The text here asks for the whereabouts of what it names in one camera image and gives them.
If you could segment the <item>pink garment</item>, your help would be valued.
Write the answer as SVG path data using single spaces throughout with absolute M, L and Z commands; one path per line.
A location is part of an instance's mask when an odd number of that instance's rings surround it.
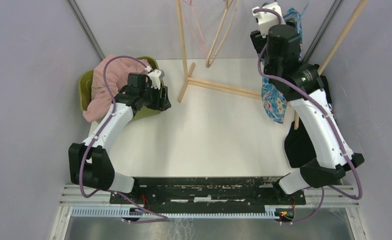
M 91 85 L 91 101 L 86 110 L 83 111 L 83 117 L 89 123 L 100 121 L 107 114 L 111 104 L 111 96 L 105 86 L 103 78 L 103 70 L 109 60 L 115 55 L 108 55 L 94 70 Z M 106 80 L 112 94 L 118 94 L 128 82 L 128 75 L 130 73 L 146 74 L 144 65 L 149 66 L 146 59 L 139 63 L 130 58 L 119 58 L 112 61 L 106 70 Z

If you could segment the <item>wooden hanger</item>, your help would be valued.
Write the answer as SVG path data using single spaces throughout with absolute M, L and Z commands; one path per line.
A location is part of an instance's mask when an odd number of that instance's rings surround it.
M 236 13 L 239 9 L 240 6 L 240 0 L 225 0 L 225 7 L 224 7 L 224 12 L 221 17 L 218 29 L 216 31 L 215 37 L 213 39 L 213 42 L 211 44 L 211 47 L 208 51 L 208 54 L 206 56 L 206 62 L 205 62 L 205 67 L 210 68 L 215 59 L 217 58 L 225 40 L 227 39 L 227 36 L 229 34 L 229 31 L 232 27 L 232 24 L 234 22 Z

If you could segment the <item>blue floral garment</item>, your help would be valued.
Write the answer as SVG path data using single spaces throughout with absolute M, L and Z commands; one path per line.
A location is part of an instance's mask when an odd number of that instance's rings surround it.
M 303 13 L 299 13 L 293 7 L 289 8 L 283 15 L 286 23 L 293 22 L 296 25 L 296 32 L 301 36 L 301 52 L 299 53 L 299 59 L 301 59 L 303 50 L 302 17 Z M 273 84 L 269 83 L 269 79 L 267 77 L 262 78 L 261 98 L 267 116 L 274 122 L 283 124 L 287 109 L 287 100 Z

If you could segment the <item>pink wire hanger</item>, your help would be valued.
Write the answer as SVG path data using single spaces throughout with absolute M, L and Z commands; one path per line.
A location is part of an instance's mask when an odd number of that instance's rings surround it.
M 196 24 L 197 31 L 198 31 L 197 34 L 196 34 L 196 31 L 193 29 L 192 25 L 190 24 L 190 21 L 187 19 L 187 17 L 185 16 L 185 14 L 183 12 L 181 13 L 181 16 L 183 17 L 184 21 L 186 22 L 188 29 L 192 33 L 192 36 L 194 37 L 194 40 L 196 41 L 196 44 L 199 47 L 200 52 L 202 53 L 203 57 L 206 57 L 208 50 L 207 50 L 207 46 L 205 43 L 204 35 L 203 35 L 201 27 L 200 27 L 200 23 L 198 21 L 196 12 L 194 10 L 193 1 L 192 0 L 182 0 L 182 2 L 184 4 L 186 4 L 187 6 L 189 6 L 191 9 L 191 13 L 192 13 L 192 16 L 193 16 L 193 19 L 194 19 L 194 22 Z

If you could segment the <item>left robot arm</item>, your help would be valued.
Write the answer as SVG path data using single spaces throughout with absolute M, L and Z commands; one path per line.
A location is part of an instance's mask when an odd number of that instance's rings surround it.
M 148 74 L 129 75 L 127 85 L 114 97 L 115 102 L 96 130 L 82 143 L 72 143 L 69 147 L 72 183 L 122 192 L 122 197 L 131 204 L 140 200 L 141 189 L 134 185 L 134 178 L 117 172 L 108 154 L 120 132 L 139 110 L 147 108 L 163 112 L 171 108 L 163 77 L 164 72 L 160 69 Z

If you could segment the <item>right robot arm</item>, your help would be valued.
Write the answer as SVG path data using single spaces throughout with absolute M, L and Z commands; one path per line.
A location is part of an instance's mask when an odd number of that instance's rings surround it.
M 281 92 L 299 115 L 312 141 L 316 156 L 273 184 L 272 196 L 279 204 L 287 203 L 297 191 L 331 187 L 352 171 L 358 194 L 343 195 L 359 200 L 363 189 L 356 168 L 363 164 L 362 154 L 345 142 L 328 108 L 323 81 L 317 68 L 299 60 L 301 36 L 282 21 L 259 23 L 259 34 L 266 39 L 259 53 L 258 71 Z

